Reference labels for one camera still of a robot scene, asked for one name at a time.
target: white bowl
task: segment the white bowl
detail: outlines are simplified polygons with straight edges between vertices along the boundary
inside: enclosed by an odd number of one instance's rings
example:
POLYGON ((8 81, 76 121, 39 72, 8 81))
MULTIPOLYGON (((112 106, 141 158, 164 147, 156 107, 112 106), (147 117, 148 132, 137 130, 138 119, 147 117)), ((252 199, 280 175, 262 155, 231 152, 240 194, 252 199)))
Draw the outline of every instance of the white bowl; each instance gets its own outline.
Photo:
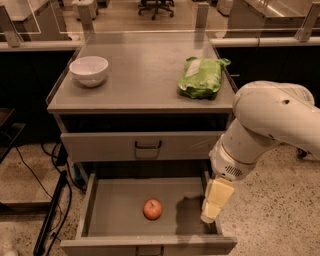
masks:
POLYGON ((99 56, 87 56, 73 61, 69 70, 81 84, 94 87, 107 77, 108 61, 99 56))

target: drawer handle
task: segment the drawer handle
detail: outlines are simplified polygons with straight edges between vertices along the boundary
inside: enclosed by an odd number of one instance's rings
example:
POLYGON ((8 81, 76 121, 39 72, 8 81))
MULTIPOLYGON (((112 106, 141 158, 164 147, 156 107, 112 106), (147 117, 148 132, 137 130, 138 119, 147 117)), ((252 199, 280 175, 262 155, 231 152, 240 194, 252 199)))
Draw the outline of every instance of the drawer handle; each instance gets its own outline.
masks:
POLYGON ((136 256, 163 256, 164 253, 164 248, 161 246, 161 251, 159 254, 154 254, 154 255, 146 255, 146 254, 140 254, 139 253, 139 247, 136 247, 136 256))
POLYGON ((159 148, 161 148, 161 146, 162 146, 162 141, 160 140, 159 143, 158 143, 158 145, 156 145, 156 146, 139 146, 139 145, 138 145, 138 141, 136 141, 136 142, 134 143, 134 146, 135 146, 137 149, 159 149, 159 148))

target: countertop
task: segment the countertop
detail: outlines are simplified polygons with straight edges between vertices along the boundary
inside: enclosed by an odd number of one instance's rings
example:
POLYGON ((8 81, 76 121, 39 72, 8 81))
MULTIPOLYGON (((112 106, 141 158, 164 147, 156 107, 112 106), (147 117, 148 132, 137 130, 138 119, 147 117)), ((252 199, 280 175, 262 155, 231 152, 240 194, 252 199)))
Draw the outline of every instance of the countertop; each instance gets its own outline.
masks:
POLYGON ((299 3, 297 0, 244 0, 256 11, 267 18, 275 17, 306 17, 312 1, 299 3))
POLYGON ((109 62, 108 79, 86 88, 67 72, 49 113, 230 113, 234 92, 225 74, 214 99, 194 100, 178 91, 185 60, 217 58, 205 34, 194 32, 92 35, 77 58, 96 55, 109 62))
POLYGON ((4 5, 12 21, 24 21, 49 0, 0 0, 0 5, 4 5))

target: office chair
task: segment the office chair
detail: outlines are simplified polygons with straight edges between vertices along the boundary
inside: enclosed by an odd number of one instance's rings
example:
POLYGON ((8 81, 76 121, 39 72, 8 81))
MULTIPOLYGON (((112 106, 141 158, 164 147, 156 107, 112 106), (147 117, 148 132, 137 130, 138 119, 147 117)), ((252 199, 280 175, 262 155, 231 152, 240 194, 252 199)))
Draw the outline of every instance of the office chair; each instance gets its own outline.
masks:
MULTIPOLYGON (((171 4, 171 6, 174 6, 174 1, 173 0, 168 0, 171 4)), ((156 19, 156 15, 158 14, 158 10, 161 9, 161 10, 165 10, 167 12, 170 12, 170 17, 173 17, 174 16, 174 12, 173 10, 170 9, 169 5, 166 4, 166 0, 147 0, 146 1, 146 5, 145 6, 142 6, 138 12, 139 15, 142 15, 142 11, 150 11, 152 9, 154 9, 154 12, 153 12, 153 15, 152 15, 152 20, 155 20, 156 19), (147 2, 148 1, 155 1, 154 4, 148 4, 147 2)))

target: drawer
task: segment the drawer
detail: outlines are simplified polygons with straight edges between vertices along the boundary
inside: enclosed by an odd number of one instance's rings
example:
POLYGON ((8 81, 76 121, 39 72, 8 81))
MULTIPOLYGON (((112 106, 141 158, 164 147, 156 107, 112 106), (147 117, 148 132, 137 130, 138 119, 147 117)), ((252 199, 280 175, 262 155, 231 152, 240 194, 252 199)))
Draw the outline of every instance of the drawer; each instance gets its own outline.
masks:
POLYGON ((218 220, 200 220, 207 161, 118 164, 91 174, 76 237, 61 242, 68 255, 221 255, 234 248, 236 238, 223 236, 218 220), (155 221, 142 213, 150 197, 163 205, 155 221))
POLYGON ((63 133, 73 162, 208 159, 222 131, 63 133))

